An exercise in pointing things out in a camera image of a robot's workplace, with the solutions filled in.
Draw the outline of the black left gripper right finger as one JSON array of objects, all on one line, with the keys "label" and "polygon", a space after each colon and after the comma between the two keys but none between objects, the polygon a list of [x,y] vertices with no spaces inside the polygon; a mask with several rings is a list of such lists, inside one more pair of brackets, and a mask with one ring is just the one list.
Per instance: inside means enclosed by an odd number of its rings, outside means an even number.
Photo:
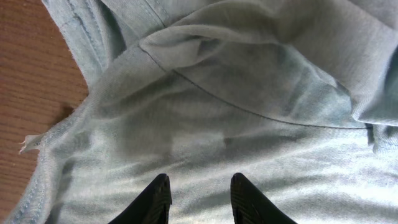
[{"label": "black left gripper right finger", "polygon": [[242,173],[233,175],[230,190],[235,224],[297,224]]}]

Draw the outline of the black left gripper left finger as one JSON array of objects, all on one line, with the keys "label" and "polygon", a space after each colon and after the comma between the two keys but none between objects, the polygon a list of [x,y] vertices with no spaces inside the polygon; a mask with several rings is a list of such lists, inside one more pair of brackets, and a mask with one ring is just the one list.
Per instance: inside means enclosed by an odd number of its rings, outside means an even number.
[{"label": "black left gripper left finger", "polygon": [[170,179],[159,174],[109,224],[168,224],[171,205]]}]

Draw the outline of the light blue t-shirt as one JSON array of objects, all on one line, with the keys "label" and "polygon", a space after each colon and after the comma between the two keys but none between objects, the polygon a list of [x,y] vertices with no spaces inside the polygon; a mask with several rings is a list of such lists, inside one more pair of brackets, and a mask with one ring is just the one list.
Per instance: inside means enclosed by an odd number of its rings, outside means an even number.
[{"label": "light blue t-shirt", "polygon": [[172,223],[246,175],[299,223],[397,222],[397,2],[45,1],[89,94],[8,223],[107,223],[159,173]]}]

